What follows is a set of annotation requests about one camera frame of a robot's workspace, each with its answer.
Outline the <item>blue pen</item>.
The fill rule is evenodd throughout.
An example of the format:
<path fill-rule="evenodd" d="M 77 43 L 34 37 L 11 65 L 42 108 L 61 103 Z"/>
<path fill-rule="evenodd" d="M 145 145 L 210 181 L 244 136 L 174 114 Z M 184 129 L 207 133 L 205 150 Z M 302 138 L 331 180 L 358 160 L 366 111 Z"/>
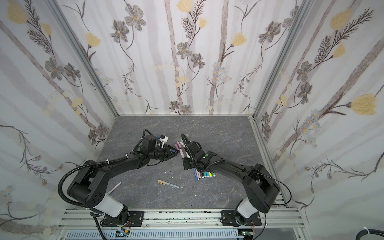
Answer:
<path fill-rule="evenodd" d="M 194 171 L 194 174 L 195 174 L 196 181 L 199 181 L 199 176 L 198 176 L 197 170 L 193 169 L 193 171 Z"/>

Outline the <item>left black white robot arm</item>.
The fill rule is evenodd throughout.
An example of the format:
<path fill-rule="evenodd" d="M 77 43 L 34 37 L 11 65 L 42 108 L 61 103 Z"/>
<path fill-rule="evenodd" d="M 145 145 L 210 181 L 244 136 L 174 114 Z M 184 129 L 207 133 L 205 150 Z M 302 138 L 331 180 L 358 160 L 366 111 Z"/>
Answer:
<path fill-rule="evenodd" d="M 58 193 L 69 204 L 104 214 L 107 223 L 102 223 L 103 227 L 122 227 L 129 224 L 131 216 L 126 205 L 107 193 L 109 180 L 127 171 L 140 169 L 152 159 L 161 163 L 176 157 L 178 153 L 175 148 L 165 146 L 143 153 L 134 151 L 115 160 L 90 160 L 63 176 L 58 185 Z"/>

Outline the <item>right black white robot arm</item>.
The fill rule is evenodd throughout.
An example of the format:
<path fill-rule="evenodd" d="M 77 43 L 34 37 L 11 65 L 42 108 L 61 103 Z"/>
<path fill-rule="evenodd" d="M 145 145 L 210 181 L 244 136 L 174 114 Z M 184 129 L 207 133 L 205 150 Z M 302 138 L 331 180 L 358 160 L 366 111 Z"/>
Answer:
<path fill-rule="evenodd" d="M 185 170 L 195 168 L 200 173 L 223 175 L 243 185 L 247 197 L 232 212 L 222 212 L 223 226 L 247 226 L 256 213 L 270 211 L 281 188 L 263 165 L 246 166 L 225 160 L 214 152 L 204 152 L 195 141 L 186 141 L 184 149 L 188 155 L 183 158 Z"/>

